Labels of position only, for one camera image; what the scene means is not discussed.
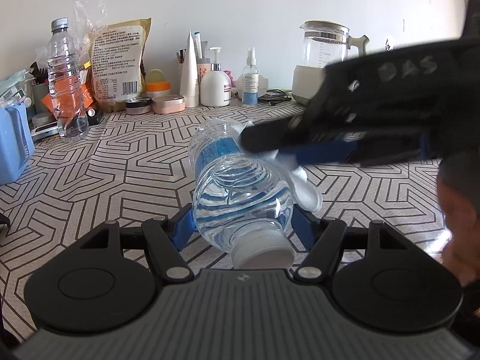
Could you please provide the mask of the person's right hand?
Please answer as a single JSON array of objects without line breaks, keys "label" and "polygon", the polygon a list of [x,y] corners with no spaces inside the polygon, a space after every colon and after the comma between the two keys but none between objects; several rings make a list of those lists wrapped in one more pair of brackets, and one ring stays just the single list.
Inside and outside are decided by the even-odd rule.
[{"label": "person's right hand", "polygon": [[451,239],[442,264],[466,286],[479,279],[479,151],[444,158],[439,165],[437,195]]}]

